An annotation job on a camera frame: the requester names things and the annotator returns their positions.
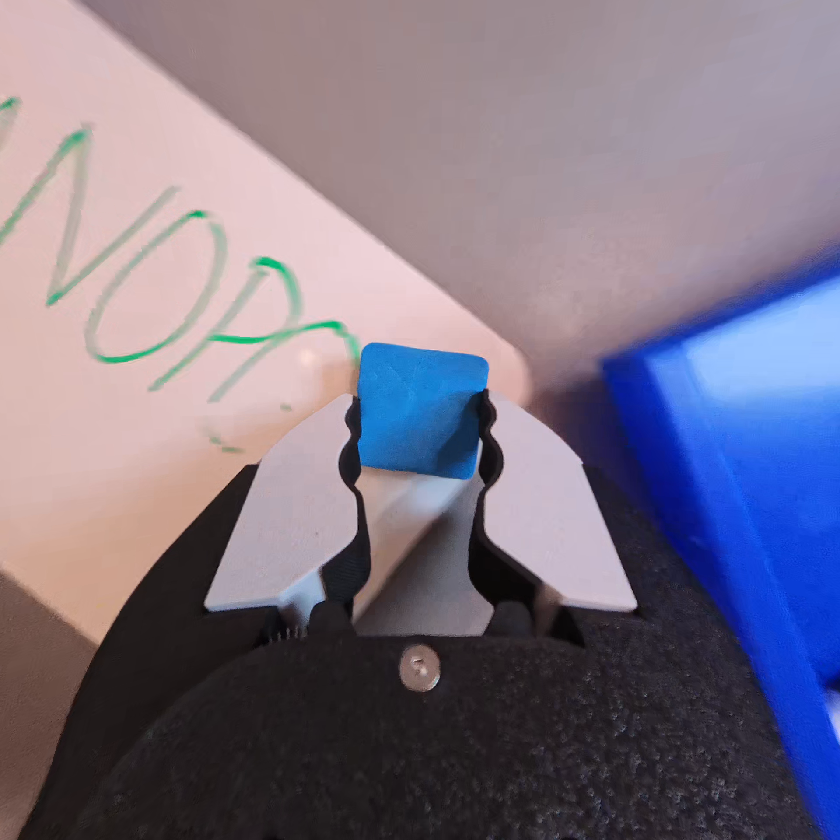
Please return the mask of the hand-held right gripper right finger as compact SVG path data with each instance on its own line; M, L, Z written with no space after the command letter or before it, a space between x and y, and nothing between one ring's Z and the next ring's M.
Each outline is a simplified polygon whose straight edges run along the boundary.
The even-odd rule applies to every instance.
M485 391L471 584L488 603L632 613L637 598L580 457L518 404Z

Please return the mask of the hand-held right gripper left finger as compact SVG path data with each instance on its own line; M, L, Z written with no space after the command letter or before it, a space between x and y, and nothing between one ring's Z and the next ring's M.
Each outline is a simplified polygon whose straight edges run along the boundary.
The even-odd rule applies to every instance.
M206 594L209 612L310 613L325 601L353 611L370 577L360 437L359 401L342 394L266 452Z

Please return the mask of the white whiteboard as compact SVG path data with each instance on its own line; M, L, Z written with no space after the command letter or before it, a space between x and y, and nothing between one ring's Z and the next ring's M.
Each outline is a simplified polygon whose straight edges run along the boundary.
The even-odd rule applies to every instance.
M93 643L361 349L522 354L76 2L2 2L2 572Z

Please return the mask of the blue whiteboard eraser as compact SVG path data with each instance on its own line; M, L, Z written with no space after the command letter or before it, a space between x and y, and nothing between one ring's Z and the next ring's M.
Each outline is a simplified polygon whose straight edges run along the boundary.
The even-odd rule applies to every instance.
M367 344L358 376L361 465L469 480L488 376L478 355Z

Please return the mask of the blue plastic bin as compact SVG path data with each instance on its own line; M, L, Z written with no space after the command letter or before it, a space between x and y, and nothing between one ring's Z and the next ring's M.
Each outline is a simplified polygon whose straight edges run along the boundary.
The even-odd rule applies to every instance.
M838 245L601 367L660 527L738 636L838 838Z

